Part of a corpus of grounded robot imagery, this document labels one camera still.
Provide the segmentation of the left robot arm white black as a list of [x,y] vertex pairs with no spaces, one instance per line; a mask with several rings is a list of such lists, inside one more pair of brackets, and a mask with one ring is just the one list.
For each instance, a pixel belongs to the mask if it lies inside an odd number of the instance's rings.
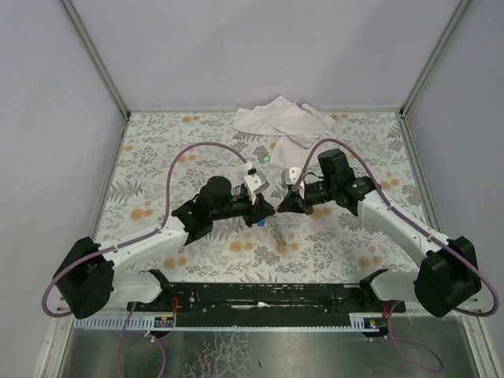
[[107,305],[152,302],[161,293],[161,280],[153,273],[128,270],[150,256],[200,240],[212,231],[214,221],[240,217],[250,227],[274,215],[274,207],[262,194],[268,185],[259,172],[245,176],[238,187],[223,176],[213,176],[152,231],[108,246],[89,237],[75,242],[54,274],[54,286],[77,319]]

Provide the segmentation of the green tagged key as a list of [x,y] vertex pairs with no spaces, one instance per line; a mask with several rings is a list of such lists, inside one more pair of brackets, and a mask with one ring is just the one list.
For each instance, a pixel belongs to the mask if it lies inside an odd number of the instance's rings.
[[269,164],[270,164],[270,160],[271,160],[271,156],[270,156],[270,155],[267,155],[267,156],[265,156],[263,159],[261,159],[261,160],[259,161],[259,163],[260,163],[261,165],[269,165]]

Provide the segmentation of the grey aluminium corner post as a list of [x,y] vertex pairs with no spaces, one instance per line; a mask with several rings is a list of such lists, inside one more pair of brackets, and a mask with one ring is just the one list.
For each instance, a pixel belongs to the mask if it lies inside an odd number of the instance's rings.
[[454,34],[461,19],[465,15],[468,8],[472,5],[472,0],[460,0],[454,8],[454,11],[450,15],[446,25],[444,26],[439,38],[428,56],[427,61],[424,63],[422,70],[414,82],[412,89],[403,102],[402,106],[399,108],[398,114],[401,119],[405,119],[408,112],[413,108],[413,105],[420,95],[424,85],[428,81],[432,70],[435,68],[437,61],[440,59],[445,47],[450,41],[451,36]]

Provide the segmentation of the white crumpled cloth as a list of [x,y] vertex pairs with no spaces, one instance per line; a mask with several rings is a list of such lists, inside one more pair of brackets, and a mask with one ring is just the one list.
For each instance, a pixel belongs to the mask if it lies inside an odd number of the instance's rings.
[[237,109],[232,127],[251,135],[277,137],[269,164],[282,169],[302,167],[316,143],[335,136],[331,115],[282,96],[264,106]]

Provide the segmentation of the grey left corner post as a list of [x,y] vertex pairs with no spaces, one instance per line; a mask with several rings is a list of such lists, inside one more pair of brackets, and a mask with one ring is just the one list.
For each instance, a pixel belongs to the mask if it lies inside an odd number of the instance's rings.
[[83,50],[90,59],[94,70],[98,74],[98,78],[101,80],[108,95],[111,97],[113,104],[116,106],[122,118],[127,120],[130,116],[130,110],[126,105],[123,96],[120,94],[117,85],[114,83],[104,61],[102,60],[101,54],[98,52],[98,49],[91,38],[78,9],[75,7],[74,2],[71,0],[58,0],[57,3],[61,7],[65,16],[68,18],[77,39],[80,41]]

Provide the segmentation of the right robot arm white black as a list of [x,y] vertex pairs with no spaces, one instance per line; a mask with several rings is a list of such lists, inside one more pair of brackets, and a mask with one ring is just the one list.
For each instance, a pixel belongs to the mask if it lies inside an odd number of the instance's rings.
[[319,154],[318,162],[322,177],[316,182],[306,183],[299,167],[283,171],[287,195],[277,210],[310,215],[315,206],[335,202],[400,246],[418,270],[384,270],[369,276],[369,286],[379,300],[418,302],[431,315],[444,317],[480,292],[476,251],[467,238],[452,239],[383,199],[370,177],[355,176],[341,150]]

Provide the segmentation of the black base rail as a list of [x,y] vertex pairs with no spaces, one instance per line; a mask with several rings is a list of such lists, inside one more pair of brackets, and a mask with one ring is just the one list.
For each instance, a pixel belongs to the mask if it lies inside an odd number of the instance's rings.
[[308,309],[382,317],[392,301],[383,301],[369,283],[167,283],[149,303],[128,303],[136,313],[216,313],[232,309],[272,309],[279,312]]

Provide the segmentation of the white disc with keyrings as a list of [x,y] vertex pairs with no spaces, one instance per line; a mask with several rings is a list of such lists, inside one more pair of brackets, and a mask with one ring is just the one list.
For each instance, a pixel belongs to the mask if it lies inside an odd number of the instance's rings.
[[266,227],[272,236],[272,241],[275,243],[275,252],[278,255],[287,256],[298,250],[298,244],[286,239],[282,228],[274,219],[268,220]]

